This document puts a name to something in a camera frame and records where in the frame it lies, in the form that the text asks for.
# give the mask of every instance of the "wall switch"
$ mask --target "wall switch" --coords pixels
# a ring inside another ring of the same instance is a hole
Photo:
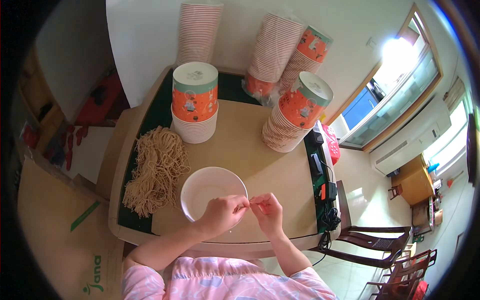
[[[369,38],[367,42],[367,46],[372,48],[372,50],[375,50],[375,48],[377,47],[377,43],[375,43],[374,40],[372,40],[372,38]]]

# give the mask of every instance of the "pink shirt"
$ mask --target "pink shirt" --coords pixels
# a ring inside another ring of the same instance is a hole
[[[121,293],[124,300],[337,299],[311,267],[289,278],[242,259],[221,257],[178,258],[166,289],[154,269],[133,266],[123,275]]]

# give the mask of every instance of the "paper bowl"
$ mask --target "paper bowl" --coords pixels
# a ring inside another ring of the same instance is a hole
[[[191,222],[203,216],[210,200],[228,195],[247,195],[243,181],[220,167],[206,167],[192,173],[180,192],[181,209]]]

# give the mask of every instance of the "small stool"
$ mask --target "small stool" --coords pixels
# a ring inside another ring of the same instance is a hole
[[[398,195],[401,195],[403,193],[403,189],[402,189],[402,185],[399,184],[399,185],[396,185],[396,186],[393,186],[391,189],[389,189],[388,191],[392,191],[392,194],[393,194],[393,197],[390,198],[390,200],[392,200],[393,198],[397,197]]]

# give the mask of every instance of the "stack of paper bowls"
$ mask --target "stack of paper bowls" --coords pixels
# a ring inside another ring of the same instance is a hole
[[[257,35],[248,74],[262,82],[278,82],[303,29],[303,24],[271,13],[266,14]]]
[[[223,4],[182,3],[180,6],[177,64],[212,60]]]
[[[283,71],[280,80],[280,95],[283,95],[292,85],[300,72],[317,73],[332,43],[331,38],[308,26]]]
[[[204,62],[188,62],[173,72],[172,118],[175,132],[190,144],[215,133],[218,114],[218,70]]]
[[[262,141],[275,151],[292,151],[332,99],[332,89],[325,81],[310,72],[301,72],[262,127]]]

